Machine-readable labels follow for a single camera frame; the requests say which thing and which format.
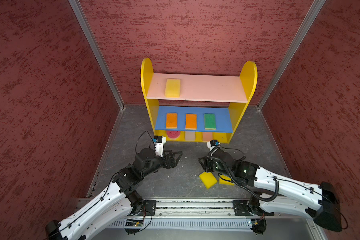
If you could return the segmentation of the white sponge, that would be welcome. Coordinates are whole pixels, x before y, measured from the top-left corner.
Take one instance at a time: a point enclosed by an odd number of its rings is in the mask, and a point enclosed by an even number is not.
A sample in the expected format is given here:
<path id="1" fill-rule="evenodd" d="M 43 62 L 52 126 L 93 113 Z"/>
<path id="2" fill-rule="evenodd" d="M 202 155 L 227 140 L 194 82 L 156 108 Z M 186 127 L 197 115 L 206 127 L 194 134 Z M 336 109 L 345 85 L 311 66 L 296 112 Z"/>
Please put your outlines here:
<path id="1" fill-rule="evenodd" d="M 194 142 L 196 140 L 195 132 L 185 132 L 185 141 Z"/>

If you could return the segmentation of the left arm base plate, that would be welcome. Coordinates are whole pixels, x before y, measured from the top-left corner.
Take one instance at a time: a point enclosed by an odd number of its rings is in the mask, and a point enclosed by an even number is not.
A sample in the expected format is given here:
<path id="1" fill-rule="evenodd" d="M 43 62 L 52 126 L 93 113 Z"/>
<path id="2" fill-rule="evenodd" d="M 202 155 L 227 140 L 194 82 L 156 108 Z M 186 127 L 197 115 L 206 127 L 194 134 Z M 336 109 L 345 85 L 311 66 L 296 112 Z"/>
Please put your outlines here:
<path id="1" fill-rule="evenodd" d="M 143 200 L 139 206 L 133 208 L 131 216 L 154 216 L 156 212 L 157 200 Z"/>

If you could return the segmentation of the bright yellow square sponge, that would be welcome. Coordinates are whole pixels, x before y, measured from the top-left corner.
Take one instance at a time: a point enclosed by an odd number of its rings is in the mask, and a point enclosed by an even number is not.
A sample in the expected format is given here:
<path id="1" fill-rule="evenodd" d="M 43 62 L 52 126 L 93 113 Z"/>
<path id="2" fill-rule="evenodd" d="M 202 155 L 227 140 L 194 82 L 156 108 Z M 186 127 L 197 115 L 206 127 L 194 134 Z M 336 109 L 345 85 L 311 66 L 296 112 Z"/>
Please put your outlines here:
<path id="1" fill-rule="evenodd" d="M 219 175 L 219 184 L 221 185 L 227 185 L 227 186 L 234 186 L 235 184 L 232 182 L 231 178 Z"/>

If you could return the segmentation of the green yellow scouring sponge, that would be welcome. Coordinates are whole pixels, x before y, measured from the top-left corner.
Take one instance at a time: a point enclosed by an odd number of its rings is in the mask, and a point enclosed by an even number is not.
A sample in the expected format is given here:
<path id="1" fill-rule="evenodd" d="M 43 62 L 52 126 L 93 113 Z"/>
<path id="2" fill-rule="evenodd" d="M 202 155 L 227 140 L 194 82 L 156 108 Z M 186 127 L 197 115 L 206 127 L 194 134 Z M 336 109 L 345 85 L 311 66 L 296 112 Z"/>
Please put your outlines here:
<path id="1" fill-rule="evenodd" d="M 216 115 L 215 114 L 204 114 L 204 127 L 205 130 L 216 130 Z"/>

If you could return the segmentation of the peach orange sponge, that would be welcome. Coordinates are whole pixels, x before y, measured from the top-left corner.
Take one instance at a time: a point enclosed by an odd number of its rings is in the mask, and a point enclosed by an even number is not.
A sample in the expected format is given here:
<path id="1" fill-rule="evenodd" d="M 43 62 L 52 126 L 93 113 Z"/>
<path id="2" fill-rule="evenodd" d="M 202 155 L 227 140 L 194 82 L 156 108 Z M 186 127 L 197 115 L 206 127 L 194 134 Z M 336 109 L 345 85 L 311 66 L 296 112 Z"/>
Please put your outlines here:
<path id="1" fill-rule="evenodd" d="M 214 139 L 214 134 L 212 132 L 203 132 L 202 138 L 203 142 L 210 142 Z"/>

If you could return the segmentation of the pale yellow sponge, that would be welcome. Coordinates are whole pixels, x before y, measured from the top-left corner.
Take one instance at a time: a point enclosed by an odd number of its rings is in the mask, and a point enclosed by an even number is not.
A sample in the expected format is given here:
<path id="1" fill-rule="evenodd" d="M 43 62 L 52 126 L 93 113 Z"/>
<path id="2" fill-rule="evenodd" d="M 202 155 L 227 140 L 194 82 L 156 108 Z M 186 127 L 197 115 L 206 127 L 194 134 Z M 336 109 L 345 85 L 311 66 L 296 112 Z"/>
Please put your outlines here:
<path id="1" fill-rule="evenodd" d="M 181 92 L 180 79 L 167 79 L 165 88 L 166 98 L 179 98 Z"/>

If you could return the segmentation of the round pink smiley sponge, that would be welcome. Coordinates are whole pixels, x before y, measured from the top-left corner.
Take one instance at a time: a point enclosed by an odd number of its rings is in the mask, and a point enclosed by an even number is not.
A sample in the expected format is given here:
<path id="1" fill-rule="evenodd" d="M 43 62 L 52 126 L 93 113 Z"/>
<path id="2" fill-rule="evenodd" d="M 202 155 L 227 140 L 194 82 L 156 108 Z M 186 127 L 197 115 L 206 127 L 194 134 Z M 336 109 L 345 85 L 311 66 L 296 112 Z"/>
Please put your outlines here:
<path id="1" fill-rule="evenodd" d="M 180 131 L 166 131 L 166 134 L 169 139 L 175 140 L 180 137 L 181 132 Z"/>

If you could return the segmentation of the bright yellow diamond sponge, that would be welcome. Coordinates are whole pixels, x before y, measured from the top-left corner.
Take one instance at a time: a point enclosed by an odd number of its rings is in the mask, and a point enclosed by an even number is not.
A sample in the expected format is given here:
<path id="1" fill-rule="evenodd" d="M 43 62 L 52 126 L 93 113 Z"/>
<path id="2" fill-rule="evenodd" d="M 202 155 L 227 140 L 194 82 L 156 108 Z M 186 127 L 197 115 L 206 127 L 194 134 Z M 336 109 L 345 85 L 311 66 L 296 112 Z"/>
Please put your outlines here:
<path id="1" fill-rule="evenodd" d="M 204 172 L 199 175 L 199 178 L 207 190 L 213 187 L 218 182 L 216 177 L 211 172 Z"/>

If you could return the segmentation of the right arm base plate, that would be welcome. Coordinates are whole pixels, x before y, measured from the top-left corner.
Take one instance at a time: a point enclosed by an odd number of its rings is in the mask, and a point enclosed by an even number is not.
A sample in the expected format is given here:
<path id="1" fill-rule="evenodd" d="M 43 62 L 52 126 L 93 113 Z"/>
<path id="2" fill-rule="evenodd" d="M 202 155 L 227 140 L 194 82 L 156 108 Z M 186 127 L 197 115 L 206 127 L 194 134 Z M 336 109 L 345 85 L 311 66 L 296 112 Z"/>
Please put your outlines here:
<path id="1" fill-rule="evenodd" d="M 237 217 L 268 217 L 275 213 L 268 213 L 260 208 L 260 201 L 255 200 L 234 200 L 233 209 Z"/>

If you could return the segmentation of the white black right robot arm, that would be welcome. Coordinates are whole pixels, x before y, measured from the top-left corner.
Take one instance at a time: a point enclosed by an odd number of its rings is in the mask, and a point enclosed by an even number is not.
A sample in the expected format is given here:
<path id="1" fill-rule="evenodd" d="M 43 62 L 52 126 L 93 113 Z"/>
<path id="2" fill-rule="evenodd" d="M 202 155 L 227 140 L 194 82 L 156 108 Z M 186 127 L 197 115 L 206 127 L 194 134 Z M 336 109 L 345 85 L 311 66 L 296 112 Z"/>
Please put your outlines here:
<path id="1" fill-rule="evenodd" d="M 266 216 L 284 213 L 312 220 L 332 232 L 347 228 L 342 225 L 340 201 L 330 183 L 296 181 L 244 159 L 235 160 L 219 147 L 211 148 L 199 163 L 206 173 L 215 172 L 221 180 L 247 191 L 250 199 L 237 201 L 234 207 L 241 215 L 260 217 L 260 224 Z"/>

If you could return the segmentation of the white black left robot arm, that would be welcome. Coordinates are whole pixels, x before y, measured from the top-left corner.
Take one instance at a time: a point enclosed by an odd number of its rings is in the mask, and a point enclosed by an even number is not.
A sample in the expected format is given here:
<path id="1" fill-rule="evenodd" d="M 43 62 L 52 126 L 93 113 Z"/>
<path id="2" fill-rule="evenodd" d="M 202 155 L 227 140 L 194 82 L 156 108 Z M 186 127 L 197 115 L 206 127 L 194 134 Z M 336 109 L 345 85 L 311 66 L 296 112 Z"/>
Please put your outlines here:
<path id="1" fill-rule="evenodd" d="M 89 203 L 60 222 L 49 222 L 47 239 L 91 240 L 115 220 L 138 213 L 143 206 L 143 198 L 136 191 L 139 184 L 161 168 L 175 168 L 182 155 L 164 151 L 160 156 L 151 148 L 141 150 L 135 161 L 114 174 L 107 187 Z"/>

